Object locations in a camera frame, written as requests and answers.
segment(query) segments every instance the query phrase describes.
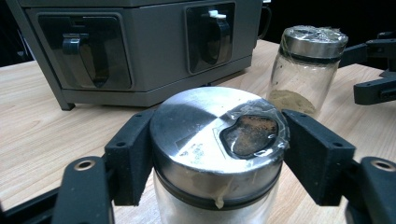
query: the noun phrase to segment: glass jar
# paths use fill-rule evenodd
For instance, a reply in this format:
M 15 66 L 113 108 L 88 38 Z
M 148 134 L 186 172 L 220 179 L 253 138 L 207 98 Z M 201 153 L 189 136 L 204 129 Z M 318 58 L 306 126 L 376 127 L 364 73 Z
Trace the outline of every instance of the glass jar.
M 163 224 L 265 223 L 289 128 L 276 108 L 224 87 L 183 91 L 150 122 Z
M 347 36 L 338 30 L 294 26 L 284 31 L 267 100 L 316 118 L 329 92 Z

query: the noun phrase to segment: screw hole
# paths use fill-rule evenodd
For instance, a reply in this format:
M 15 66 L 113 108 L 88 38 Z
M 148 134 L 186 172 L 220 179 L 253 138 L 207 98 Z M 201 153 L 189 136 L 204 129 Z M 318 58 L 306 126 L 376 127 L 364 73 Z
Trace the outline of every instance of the screw hole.
M 125 145 L 126 145 L 126 143 L 124 143 L 124 142 L 118 142 L 118 143 L 116 144 L 117 147 L 123 147 L 123 146 L 125 146 Z
M 343 145 L 341 143 L 332 143 L 333 145 L 335 145 L 336 147 L 342 147 Z
M 395 172 L 396 167 L 385 161 L 372 161 L 371 164 L 377 169 L 384 170 L 387 172 Z
M 95 161 L 81 161 L 75 165 L 75 170 L 84 171 L 89 170 L 95 165 Z

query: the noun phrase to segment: wooden surface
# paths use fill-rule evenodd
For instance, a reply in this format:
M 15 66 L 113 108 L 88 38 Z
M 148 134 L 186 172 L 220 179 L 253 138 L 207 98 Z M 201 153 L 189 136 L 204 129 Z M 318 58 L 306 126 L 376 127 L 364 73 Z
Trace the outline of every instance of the wooden surface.
M 220 83 L 265 97 L 277 45 L 259 41 L 252 65 Z M 355 147 L 355 160 L 396 161 L 396 102 L 355 105 L 353 85 L 378 79 L 380 70 L 351 65 L 338 70 L 318 121 Z M 36 62 L 0 68 L 0 201 L 3 209 L 60 185 L 64 167 L 102 156 L 104 145 L 141 108 L 77 105 L 62 111 Z M 269 223 L 345 223 L 346 200 L 318 207 L 285 165 Z M 117 223 L 161 223 L 152 176 L 138 207 L 116 207 Z

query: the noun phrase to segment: gray appliance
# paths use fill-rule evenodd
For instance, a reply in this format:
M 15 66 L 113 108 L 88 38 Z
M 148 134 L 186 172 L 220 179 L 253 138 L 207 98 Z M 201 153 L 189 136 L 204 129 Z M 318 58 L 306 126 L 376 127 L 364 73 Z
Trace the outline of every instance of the gray appliance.
M 152 106 L 249 67 L 260 0 L 7 0 L 61 109 Z

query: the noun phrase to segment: metal lid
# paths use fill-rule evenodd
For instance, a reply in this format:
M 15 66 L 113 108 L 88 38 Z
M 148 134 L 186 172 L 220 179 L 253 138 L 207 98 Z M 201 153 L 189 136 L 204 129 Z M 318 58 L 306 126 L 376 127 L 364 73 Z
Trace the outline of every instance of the metal lid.
M 223 87 L 169 98 L 155 112 L 150 131 L 163 180 L 217 208 L 271 188 L 289 144 L 286 121 L 273 105 Z
M 336 29 L 300 25 L 283 32 L 280 49 L 285 54 L 340 59 L 347 41 L 347 36 Z

